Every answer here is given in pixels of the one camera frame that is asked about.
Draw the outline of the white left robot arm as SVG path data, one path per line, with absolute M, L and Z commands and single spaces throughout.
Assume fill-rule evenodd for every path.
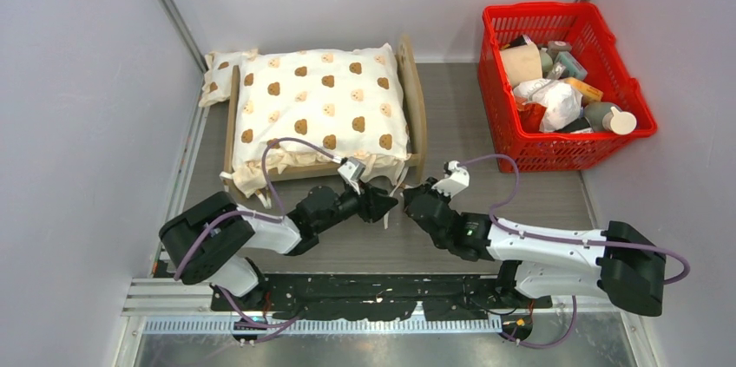
M 174 277 L 185 285 L 209 283 L 225 289 L 247 310 L 266 298 L 264 278 L 256 265 L 239 252 L 243 248 L 298 256 L 319 242 L 319 235 L 354 217 L 380 221 L 398 199 L 371 184 L 343 193 L 318 186 L 283 217 L 260 213 L 218 192 L 166 222 L 159 238 L 175 267 Z

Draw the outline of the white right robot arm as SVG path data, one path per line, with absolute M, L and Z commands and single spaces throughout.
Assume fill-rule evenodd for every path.
M 467 261 L 499 261 L 496 297 L 507 306 L 535 298 L 606 298 L 617 308 L 659 317 L 666 255 L 628 223 L 569 231 L 460 213 L 427 185 L 403 193 L 404 212 L 434 246 Z

